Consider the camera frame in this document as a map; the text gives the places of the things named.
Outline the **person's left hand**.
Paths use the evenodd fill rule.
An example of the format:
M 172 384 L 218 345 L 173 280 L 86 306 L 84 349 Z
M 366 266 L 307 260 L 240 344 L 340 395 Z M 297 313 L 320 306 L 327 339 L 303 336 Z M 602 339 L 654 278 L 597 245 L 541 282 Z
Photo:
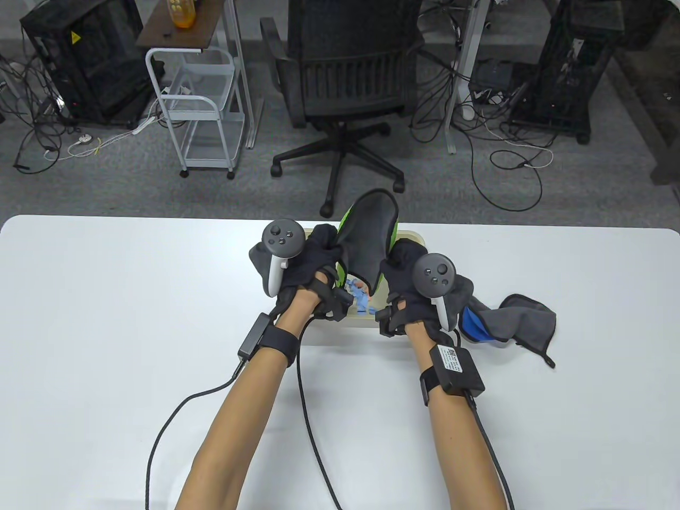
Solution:
M 283 272 L 282 284 L 275 307 L 270 311 L 277 318 L 292 304 L 297 291 L 313 292 L 319 300 L 312 315 L 316 318 L 341 321 L 347 316 L 353 296 L 338 280 L 337 263 L 343 249 L 336 243 L 337 229 L 331 224 L 318 224 L 306 238 L 303 250 L 293 257 Z

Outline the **person's right hand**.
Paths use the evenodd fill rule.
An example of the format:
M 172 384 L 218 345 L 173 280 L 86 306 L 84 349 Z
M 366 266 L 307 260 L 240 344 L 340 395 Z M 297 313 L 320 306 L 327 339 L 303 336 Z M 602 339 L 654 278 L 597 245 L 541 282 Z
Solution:
M 456 269 L 448 257 L 401 239 L 380 270 L 388 284 L 387 304 L 376 313 L 382 335 L 405 335 L 405 326 L 418 321 L 435 335 L 450 330 L 445 296 L 453 289 Z

